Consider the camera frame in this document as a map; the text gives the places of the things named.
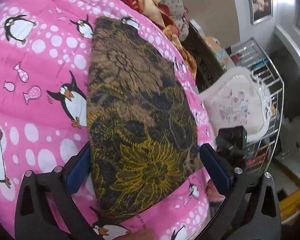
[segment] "picture frame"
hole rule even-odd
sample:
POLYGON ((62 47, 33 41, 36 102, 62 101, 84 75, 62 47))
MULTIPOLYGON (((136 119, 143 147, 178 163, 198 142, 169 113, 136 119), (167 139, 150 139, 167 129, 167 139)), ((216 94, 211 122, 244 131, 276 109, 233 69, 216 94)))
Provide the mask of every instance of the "picture frame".
POLYGON ((273 0, 249 0, 251 24, 269 20, 273 16, 273 0))

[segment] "pink quilt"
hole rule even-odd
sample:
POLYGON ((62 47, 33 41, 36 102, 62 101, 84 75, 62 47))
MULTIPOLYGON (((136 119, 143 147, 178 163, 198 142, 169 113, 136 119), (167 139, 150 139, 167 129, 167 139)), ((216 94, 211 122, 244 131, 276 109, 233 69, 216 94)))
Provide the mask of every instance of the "pink quilt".
MULTIPOLYGON (((194 93, 190 71, 176 48, 148 18, 120 0, 1 0, 0 222, 12 236, 24 173, 30 169, 50 172, 64 165, 88 141, 82 95, 87 94, 91 39, 99 16, 134 18, 143 39, 163 57, 173 62, 176 59, 176 76, 197 122, 198 144, 213 142, 207 112, 194 93), (73 78, 79 93, 74 97, 75 104, 65 107, 47 90, 62 92, 62 86, 73 78)), ((156 239, 185 239, 206 217, 208 179, 205 169, 197 171, 173 194, 122 226, 131 232, 153 228, 156 239)), ((73 200, 99 234, 97 216, 90 208, 97 208, 91 177, 73 200)), ((59 226, 67 231, 53 201, 50 205, 59 226)), ((111 229, 107 234, 103 238, 111 240, 120 233, 111 229)))

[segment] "white wall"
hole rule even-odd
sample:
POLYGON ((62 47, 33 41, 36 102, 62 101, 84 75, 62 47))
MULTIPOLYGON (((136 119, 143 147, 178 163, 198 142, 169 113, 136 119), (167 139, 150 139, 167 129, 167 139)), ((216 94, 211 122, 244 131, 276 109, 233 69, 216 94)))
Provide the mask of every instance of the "white wall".
POLYGON ((269 54, 276 49, 273 39, 277 20, 278 0, 273 0, 273 17, 256 25, 251 24, 249 0, 234 0, 238 14, 240 41, 255 37, 257 43, 269 54))

